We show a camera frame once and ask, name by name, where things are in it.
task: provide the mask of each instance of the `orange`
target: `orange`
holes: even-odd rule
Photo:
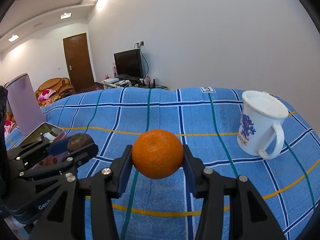
[[[150,179],[174,174],[183,162],[180,140],[171,132],[155,129],[143,133],[132,146],[132,163]]]

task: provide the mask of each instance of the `flat screen tv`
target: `flat screen tv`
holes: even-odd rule
[[[114,54],[118,76],[143,78],[139,49]]]

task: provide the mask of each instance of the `mug handle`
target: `mug handle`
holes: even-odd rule
[[[272,128],[275,130],[275,133],[276,133],[276,146],[275,146],[275,149],[273,150],[273,153],[269,155],[265,150],[262,150],[262,149],[258,150],[258,154],[260,155],[260,157],[265,160],[271,160],[277,157],[280,154],[284,144],[284,132],[281,124],[276,122],[272,125]]]

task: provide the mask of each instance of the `door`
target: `door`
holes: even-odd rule
[[[87,34],[71,36],[63,39],[64,54],[70,82],[79,92],[94,85],[90,64]]]

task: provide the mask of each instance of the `sofa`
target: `sofa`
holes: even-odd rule
[[[70,84],[70,80],[68,78],[52,78],[40,85],[38,87],[38,90],[35,91],[35,96],[39,105],[41,105],[42,103],[38,100],[38,97],[46,89],[56,91],[48,99],[54,99],[57,96],[64,98],[68,95],[74,95],[76,93],[74,86]]]

